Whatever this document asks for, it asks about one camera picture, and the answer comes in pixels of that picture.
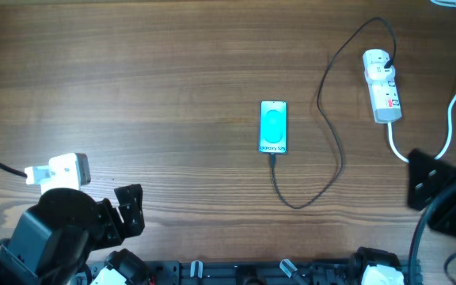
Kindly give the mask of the turquoise screen smartphone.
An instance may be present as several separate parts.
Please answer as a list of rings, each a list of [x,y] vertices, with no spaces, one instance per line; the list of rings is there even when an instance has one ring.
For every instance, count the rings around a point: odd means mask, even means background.
[[[260,103],[259,151],[269,154],[287,152],[287,102]]]

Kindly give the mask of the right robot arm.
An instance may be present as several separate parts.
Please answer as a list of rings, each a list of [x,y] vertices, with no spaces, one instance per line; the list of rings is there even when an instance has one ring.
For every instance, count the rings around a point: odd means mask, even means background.
[[[361,247],[351,256],[348,274],[359,284],[418,284],[418,252],[424,230],[456,238],[456,166],[421,150],[408,154],[407,206],[422,213],[404,263],[393,253]],[[443,271],[456,253],[449,256]]]

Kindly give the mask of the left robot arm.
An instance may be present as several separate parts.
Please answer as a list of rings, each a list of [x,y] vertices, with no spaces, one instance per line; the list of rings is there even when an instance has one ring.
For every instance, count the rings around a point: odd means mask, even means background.
[[[92,251],[121,245],[145,227],[143,189],[115,190],[119,206],[71,188],[46,191],[0,240],[0,284],[65,284],[82,272]]]

